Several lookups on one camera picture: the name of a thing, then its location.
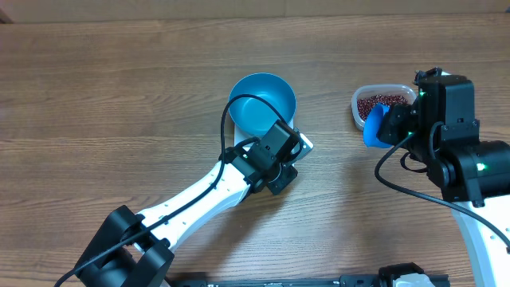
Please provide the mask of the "blue plastic measuring scoop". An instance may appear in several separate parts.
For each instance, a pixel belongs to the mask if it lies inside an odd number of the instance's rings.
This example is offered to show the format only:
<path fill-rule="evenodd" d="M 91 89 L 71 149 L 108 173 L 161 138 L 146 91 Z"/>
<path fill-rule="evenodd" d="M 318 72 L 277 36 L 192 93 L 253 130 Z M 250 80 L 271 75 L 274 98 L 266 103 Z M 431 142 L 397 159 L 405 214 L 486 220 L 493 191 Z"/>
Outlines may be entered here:
<path fill-rule="evenodd" d="M 389 148 L 390 144 L 379 140 L 377 134 L 384 116 L 390 111 L 390 106 L 376 104 L 367 116 L 363 128 L 363 142 L 367 147 Z"/>

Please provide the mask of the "red adzuki beans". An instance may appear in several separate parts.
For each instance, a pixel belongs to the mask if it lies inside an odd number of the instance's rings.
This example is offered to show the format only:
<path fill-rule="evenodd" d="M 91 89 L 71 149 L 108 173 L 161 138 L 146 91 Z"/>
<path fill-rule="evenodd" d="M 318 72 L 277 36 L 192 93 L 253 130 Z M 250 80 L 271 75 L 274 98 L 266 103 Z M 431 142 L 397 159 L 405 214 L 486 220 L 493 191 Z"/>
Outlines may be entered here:
<path fill-rule="evenodd" d="M 392 104 L 408 104 L 409 101 L 402 95 L 383 95 L 377 94 L 374 96 L 361 98 L 356 100 L 359 117 L 366 120 L 371 110 L 377 104 L 391 106 Z"/>

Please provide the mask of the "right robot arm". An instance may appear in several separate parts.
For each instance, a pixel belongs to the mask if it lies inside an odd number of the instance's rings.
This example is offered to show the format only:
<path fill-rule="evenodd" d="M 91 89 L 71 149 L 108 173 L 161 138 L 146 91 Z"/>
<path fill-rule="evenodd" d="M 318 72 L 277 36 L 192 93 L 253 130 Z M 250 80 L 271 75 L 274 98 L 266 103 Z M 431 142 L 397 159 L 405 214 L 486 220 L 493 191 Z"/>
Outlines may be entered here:
<path fill-rule="evenodd" d="M 474 84 L 440 68 L 418 70 L 412 104 L 377 105 L 368 116 L 363 141 L 394 154 L 399 148 L 423 163 L 422 173 L 441 190 L 425 195 L 391 183 L 385 186 L 452 211 L 478 286 L 509 284 L 509 145 L 482 141 L 475 117 Z"/>

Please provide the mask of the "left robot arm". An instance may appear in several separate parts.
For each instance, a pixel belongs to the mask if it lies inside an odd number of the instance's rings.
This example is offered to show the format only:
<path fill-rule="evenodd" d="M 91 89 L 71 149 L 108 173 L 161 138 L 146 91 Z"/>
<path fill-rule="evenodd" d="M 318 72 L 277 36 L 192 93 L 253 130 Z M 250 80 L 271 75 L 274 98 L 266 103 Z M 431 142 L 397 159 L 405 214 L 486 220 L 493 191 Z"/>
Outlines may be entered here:
<path fill-rule="evenodd" d="M 277 120 L 262 138 L 225 149 L 206 176 L 175 197 L 134 213 L 120 206 L 104 220 L 73 274 L 86 286 L 164 286 L 175 251 L 196 230 L 253 193 L 280 194 L 297 176 L 293 164 L 312 143 Z"/>

